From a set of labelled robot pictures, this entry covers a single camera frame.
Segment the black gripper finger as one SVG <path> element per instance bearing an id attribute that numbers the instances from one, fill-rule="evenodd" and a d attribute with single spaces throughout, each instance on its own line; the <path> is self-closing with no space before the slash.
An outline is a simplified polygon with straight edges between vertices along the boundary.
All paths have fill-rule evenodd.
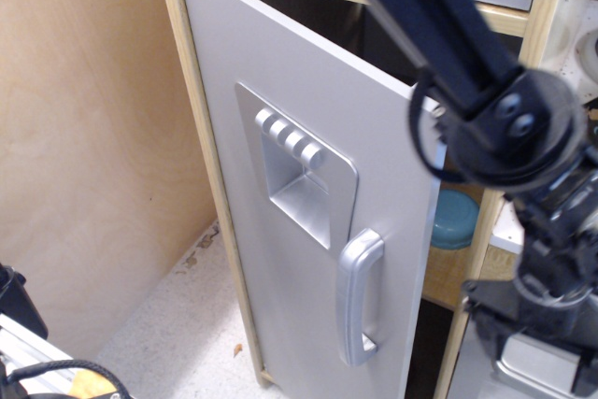
<path id="1" fill-rule="evenodd" d="M 493 364 L 501 360 L 508 338 L 519 332 L 519 326 L 505 317 L 486 309 L 475 309 L 471 318 L 485 353 Z"/>

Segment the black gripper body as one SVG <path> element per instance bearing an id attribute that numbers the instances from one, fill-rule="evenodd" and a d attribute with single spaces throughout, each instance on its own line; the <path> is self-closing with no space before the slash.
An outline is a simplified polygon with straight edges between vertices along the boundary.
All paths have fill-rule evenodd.
<path id="1" fill-rule="evenodd" d="M 586 351 L 597 351 L 597 295 L 580 292 L 572 297 L 537 297 L 518 279 L 468 280 L 462 286 L 465 300 L 514 321 L 519 332 L 555 339 Z"/>

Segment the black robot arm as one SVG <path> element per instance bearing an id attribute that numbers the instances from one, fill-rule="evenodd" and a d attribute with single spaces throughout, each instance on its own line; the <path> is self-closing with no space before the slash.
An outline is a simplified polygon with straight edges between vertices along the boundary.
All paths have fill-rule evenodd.
<path id="1" fill-rule="evenodd" d="M 496 362 L 525 335 L 577 357 L 575 398 L 597 390 L 597 150 L 587 116 L 558 77 L 521 65 L 472 0 L 368 0 L 420 74 L 409 111 L 418 140 L 431 95 L 453 171 L 449 182 L 505 194 L 524 230 L 509 281 L 467 281 L 462 290 L 484 349 Z"/>

